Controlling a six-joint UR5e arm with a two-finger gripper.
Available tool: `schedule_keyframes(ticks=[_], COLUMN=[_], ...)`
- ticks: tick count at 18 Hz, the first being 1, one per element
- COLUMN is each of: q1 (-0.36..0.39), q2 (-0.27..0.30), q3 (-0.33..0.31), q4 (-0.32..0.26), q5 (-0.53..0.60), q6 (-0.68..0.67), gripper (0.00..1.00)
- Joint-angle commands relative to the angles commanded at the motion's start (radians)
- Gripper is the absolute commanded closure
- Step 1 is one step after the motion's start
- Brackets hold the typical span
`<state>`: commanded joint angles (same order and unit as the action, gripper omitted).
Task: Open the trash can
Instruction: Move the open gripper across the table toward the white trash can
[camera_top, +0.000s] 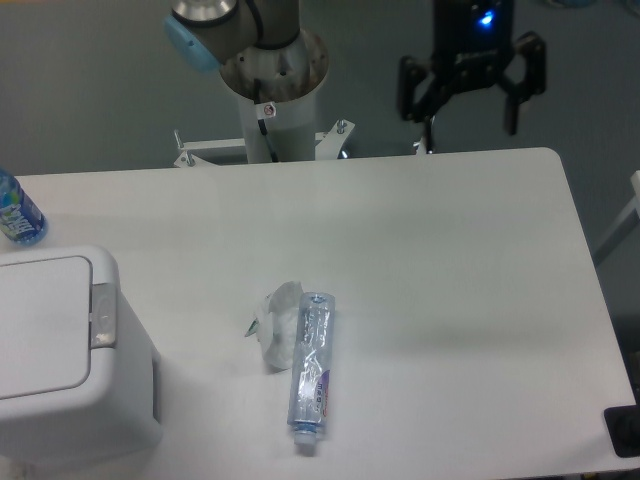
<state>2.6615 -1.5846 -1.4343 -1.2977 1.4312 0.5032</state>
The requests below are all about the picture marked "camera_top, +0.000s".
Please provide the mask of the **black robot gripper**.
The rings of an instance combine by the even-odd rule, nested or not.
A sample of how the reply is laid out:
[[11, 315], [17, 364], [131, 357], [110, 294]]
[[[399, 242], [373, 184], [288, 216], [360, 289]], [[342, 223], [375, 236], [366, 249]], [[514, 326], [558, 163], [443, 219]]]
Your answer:
[[[443, 106], [461, 93], [499, 86], [506, 93], [504, 128], [518, 130], [519, 110], [547, 87], [547, 47], [530, 31], [513, 44], [513, 1], [435, 1], [434, 50], [430, 63], [404, 55], [399, 60], [397, 110], [402, 120], [423, 125], [421, 145], [433, 153], [434, 113], [426, 106]], [[515, 57], [524, 60], [519, 82], [506, 75]], [[417, 100], [416, 92], [430, 74], [433, 81]]]

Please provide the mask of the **silver robot arm base joint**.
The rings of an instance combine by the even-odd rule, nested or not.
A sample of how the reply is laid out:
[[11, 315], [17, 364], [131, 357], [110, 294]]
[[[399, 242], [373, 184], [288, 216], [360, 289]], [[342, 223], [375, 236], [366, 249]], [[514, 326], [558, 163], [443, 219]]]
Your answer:
[[218, 71], [255, 103], [300, 99], [328, 74], [327, 47], [302, 27], [298, 1], [172, 1], [163, 27], [193, 69]]

